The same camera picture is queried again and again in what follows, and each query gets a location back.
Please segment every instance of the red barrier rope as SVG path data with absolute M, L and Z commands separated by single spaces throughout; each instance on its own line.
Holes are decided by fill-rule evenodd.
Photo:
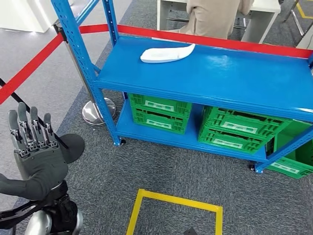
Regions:
M 81 33 L 99 33 L 109 31 L 107 24 L 96 24 L 96 25 L 86 25 L 79 27 Z M 158 31 L 147 28 L 139 28 L 126 25 L 118 25 L 118 32 L 127 33 L 143 37 L 155 37 L 161 38 L 180 42 L 186 43 L 195 43 L 200 45 L 206 45 L 210 47 L 222 47 L 227 49 L 234 50 L 244 50 L 244 51 L 252 51 L 259 52 L 273 55 L 283 55 L 283 56 L 291 56 L 297 58 L 308 59 L 311 54 L 311 50 L 306 49 L 298 49 L 293 47 L 281 47 L 281 46 L 272 46 L 272 45 L 262 45 L 262 44 L 254 44 L 254 43 L 245 43 L 240 41 L 232 40 L 224 40 L 216 38 L 208 38 L 202 36 L 195 36 L 188 34 L 173 33 L 167 31 Z M 7 98 L 11 96 L 13 92 L 20 86 L 23 82 L 26 80 L 29 76 L 33 73 L 38 66 L 42 64 L 50 54 L 58 47 L 63 38 L 60 34 L 52 39 L 51 42 L 47 44 L 41 52 L 37 54 L 35 57 L 29 61 L 28 64 L 22 68 L 20 71 L 17 73 L 15 76 L 8 81 L 5 86 L 0 89 L 0 104 L 2 104 Z
M 234 49 L 234 50 L 260 52 L 260 53 L 265 53 L 265 54 L 284 55 L 284 56 L 291 56 L 291 57 L 298 57 L 298 58 L 304 58 L 304 59 L 309 58 L 312 53 L 311 50 L 298 49 L 298 48 L 293 48 L 293 47 L 282 47 L 282 46 L 274 46 L 274 45 L 246 43 L 246 42 L 241 42 L 241 41 L 209 38 L 209 37 L 195 36 L 195 35 L 181 34 L 181 33 L 173 33 L 173 32 L 167 32 L 167 31 L 158 31 L 158 30 L 153 30 L 153 29 L 138 28 L 138 27 L 125 26 L 125 25 L 118 25 L 118 32 L 144 36 L 144 37 L 154 37 L 154 38 L 168 39 L 168 40 L 186 42 L 186 43 L 195 43 L 195 44 L 206 45 L 206 46 L 210 46 L 210 47 L 222 47 L 222 48 Z
M 8 81 L 5 86 L 0 89 L 0 104 L 2 104 L 13 92 L 29 77 L 32 73 L 39 67 L 42 62 L 47 59 L 54 50 L 58 47 L 63 41 L 60 34 L 57 35 L 51 42 L 44 47 L 38 54 L 25 65 L 20 72 Z
M 84 26 L 80 26 L 79 31 L 81 31 L 81 33 L 108 32 L 109 27 L 106 23 L 105 24 L 84 25 Z

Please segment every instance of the green plastic crate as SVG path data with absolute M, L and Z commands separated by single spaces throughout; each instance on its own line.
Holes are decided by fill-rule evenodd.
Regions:
M 173 117 L 143 109 L 133 109 L 133 121 L 145 126 L 184 134 L 189 118 Z
M 140 94 L 128 94 L 132 107 L 147 110 L 175 117 L 189 118 L 192 103 L 170 99 L 163 99 Z
M 221 130 L 207 129 L 205 134 L 199 135 L 199 142 L 217 145 L 247 153 L 255 153 L 262 147 L 262 141 L 240 136 Z
M 291 121 L 287 118 L 206 106 L 201 128 L 223 129 L 230 133 L 265 140 L 266 143 Z
M 293 120 L 284 131 L 275 137 L 274 149 L 276 151 L 301 132 L 311 126 L 309 123 Z M 313 141 L 308 141 L 286 157 L 271 164 L 267 169 L 300 179 L 313 172 Z

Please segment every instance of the white table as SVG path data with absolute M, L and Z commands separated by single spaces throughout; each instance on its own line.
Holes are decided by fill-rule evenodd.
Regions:
M 167 30 L 170 10 L 186 11 L 187 0 L 157 0 L 157 4 L 157 28 Z M 247 16 L 238 13 L 237 17 L 250 19 L 241 41 L 262 43 L 280 12 L 278 0 L 255 0 Z

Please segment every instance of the yellow floor line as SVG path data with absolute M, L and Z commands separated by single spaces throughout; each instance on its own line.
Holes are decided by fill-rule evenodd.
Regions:
M 187 207 L 193 207 L 201 210 L 207 210 L 210 212 L 216 212 L 216 222 L 215 222 L 215 235 L 222 235 L 222 233 L 222 221 L 223 221 L 223 208 L 220 206 L 216 206 L 208 203 L 193 201 L 190 199 L 181 198 L 181 197 L 174 197 L 170 195 L 157 193 L 157 192 L 150 192 L 144 189 L 139 189 L 137 196 L 133 205 L 133 212 L 131 213 L 130 219 L 129 221 L 128 228 L 126 232 L 126 235 L 133 235 L 135 230 L 136 222 L 138 218 L 139 211 L 140 210 L 140 205 L 143 202 L 143 198 L 151 198 L 164 202 L 170 202 L 179 205 L 183 205 Z
M 298 4 L 296 4 L 296 7 L 298 8 L 299 12 L 300 13 L 302 18 L 304 19 L 313 19 L 313 16 L 305 16 L 305 14 L 303 12 L 302 8 L 301 7 L 301 5 L 298 2 Z

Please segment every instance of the beige pants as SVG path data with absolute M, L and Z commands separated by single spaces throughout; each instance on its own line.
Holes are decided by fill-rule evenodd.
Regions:
M 180 33 L 225 38 L 232 32 L 238 11 L 249 13 L 254 0 L 188 0 L 189 22 Z

